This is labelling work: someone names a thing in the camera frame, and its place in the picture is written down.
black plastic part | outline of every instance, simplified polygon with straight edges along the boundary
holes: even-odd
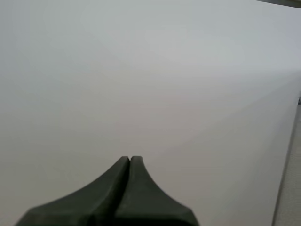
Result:
[[[276,5],[282,5],[282,6],[301,8],[300,0],[258,0],[258,1],[272,3]]]
[[[16,226],[99,226],[111,224],[128,180],[129,159],[121,157],[84,188],[30,209]]]
[[[198,222],[191,209],[173,200],[156,185],[142,157],[134,156],[114,225],[198,226]]]

dark gray object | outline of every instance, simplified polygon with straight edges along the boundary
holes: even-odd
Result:
[[[151,179],[142,157],[121,157],[86,187],[30,209],[16,226],[198,226]]]
[[[301,8],[300,0],[259,0],[259,1],[282,5],[282,6]]]

white wall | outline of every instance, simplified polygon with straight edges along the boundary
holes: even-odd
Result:
[[[1,1],[0,224],[142,155],[202,226],[270,225],[300,20],[255,0]]]

white surface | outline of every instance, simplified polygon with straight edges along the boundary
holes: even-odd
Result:
[[[122,155],[202,226],[270,225],[300,20],[254,0],[1,1],[1,225]]]

